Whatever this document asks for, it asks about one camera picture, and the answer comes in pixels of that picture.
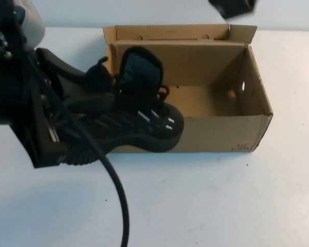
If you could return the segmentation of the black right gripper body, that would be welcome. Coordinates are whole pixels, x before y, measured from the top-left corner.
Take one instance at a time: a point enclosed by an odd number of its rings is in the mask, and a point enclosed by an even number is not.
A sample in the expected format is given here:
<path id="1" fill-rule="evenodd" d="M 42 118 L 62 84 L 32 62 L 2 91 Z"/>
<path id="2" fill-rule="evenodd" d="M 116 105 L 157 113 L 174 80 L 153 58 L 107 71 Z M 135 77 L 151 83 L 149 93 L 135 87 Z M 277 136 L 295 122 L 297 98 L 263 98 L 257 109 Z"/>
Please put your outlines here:
<path id="1" fill-rule="evenodd" d="M 254 11 L 256 0 L 208 0 L 223 19 L 231 19 Z"/>

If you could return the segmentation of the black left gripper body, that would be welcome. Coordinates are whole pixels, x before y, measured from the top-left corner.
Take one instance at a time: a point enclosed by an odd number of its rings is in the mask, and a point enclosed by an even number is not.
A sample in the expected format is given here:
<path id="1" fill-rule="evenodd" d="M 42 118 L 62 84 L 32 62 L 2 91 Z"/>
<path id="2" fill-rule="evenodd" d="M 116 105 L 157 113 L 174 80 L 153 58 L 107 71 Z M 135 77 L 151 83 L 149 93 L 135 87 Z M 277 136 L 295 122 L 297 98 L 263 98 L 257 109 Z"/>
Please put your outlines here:
<path id="1" fill-rule="evenodd" d="M 0 125 L 9 125 L 35 168 L 58 166 L 67 147 L 46 116 L 33 75 L 0 47 Z"/>

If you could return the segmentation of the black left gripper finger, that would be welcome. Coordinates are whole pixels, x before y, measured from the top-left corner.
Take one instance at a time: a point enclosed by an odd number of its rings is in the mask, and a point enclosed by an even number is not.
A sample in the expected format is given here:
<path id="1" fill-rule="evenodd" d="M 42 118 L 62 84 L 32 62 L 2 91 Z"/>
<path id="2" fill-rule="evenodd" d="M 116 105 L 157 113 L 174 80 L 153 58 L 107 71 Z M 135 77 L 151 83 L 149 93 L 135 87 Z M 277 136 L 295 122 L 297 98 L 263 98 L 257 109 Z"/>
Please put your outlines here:
<path id="1" fill-rule="evenodd" d="M 73 95 L 93 94 L 93 67 L 83 72 L 61 60 L 47 48 L 37 48 L 36 55 L 41 70 L 63 102 Z"/>
<path id="2" fill-rule="evenodd" d="M 88 95 L 73 95 L 64 100 L 63 105 L 71 112 L 105 112 L 115 102 L 112 93 L 99 93 Z"/>

